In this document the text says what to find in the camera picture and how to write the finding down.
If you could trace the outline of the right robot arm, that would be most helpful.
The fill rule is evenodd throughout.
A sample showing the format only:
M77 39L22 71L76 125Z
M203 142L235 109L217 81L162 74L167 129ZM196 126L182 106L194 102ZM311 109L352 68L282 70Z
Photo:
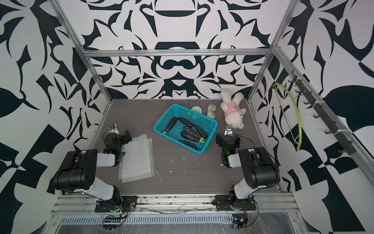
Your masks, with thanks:
M233 210L247 205L254 206L253 195L261 189L277 185L279 167L264 147L239 149L241 137L233 134L232 126L226 126L223 135L216 136L216 144L222 148L221 159L227 168L241 168L243 179L232 186L225 201L216 201L217 205L228 204Z

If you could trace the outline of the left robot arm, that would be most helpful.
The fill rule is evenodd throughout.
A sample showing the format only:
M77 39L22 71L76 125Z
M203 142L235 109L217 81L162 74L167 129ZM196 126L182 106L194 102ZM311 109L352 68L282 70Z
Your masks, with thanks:
M96 176L97 168L118 166L125 152L123 146L132 141L128 130L120 134L119 127L114 123L108 126L103 134L105 149L69 151L60 168L53 177L53 186L64 194L81 193L96 199L95 212L125 212L133 202L120 195L116 186L102 181Z

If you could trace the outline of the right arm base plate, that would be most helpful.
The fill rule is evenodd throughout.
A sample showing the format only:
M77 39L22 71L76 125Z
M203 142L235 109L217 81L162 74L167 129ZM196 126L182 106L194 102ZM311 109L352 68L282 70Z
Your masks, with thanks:
M229 195L216 195L212 202L217 211L255 211L257 205L253 198L236 199Z

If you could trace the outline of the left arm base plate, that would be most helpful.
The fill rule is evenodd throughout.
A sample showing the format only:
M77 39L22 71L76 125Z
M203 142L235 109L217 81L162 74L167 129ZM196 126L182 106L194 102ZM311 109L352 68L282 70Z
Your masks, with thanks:
M99 200L96 203L96 213L116 213L116 212L131 212L137 207L137 196L122 196L119 201L114 199L103 201Z

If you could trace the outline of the teal plastic basket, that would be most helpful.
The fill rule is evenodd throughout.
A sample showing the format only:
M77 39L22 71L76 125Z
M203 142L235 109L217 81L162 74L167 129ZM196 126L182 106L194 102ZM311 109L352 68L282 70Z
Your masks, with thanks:
M181 132L183 131L183 128L185 125L181 121L177 121L177 123L165 134L164 131L167 128L169 122L174 118L182 117L187 119L192 124L195 124L199 127L201 127L206 133L207 133L207 139L204 140L204 142L194 142L189 141L190 143L194 144L196 146L196 149L193 149L185 144L183 144L183 141L187 141L187 139L183 138L181 136ZM163 136L164 138L182 146L185 147L197 154L201 154L205 151L205 149L208 147L209 143L213 139L216 129L218 127L218 122L214 119L211 119L207 116L204 116L203 114L199 114L191 109L188 109L186 107L183 107L179 104L173 104L171 105L165 113L160 117L160 119L157 121L155 126L153 127L153 130Z

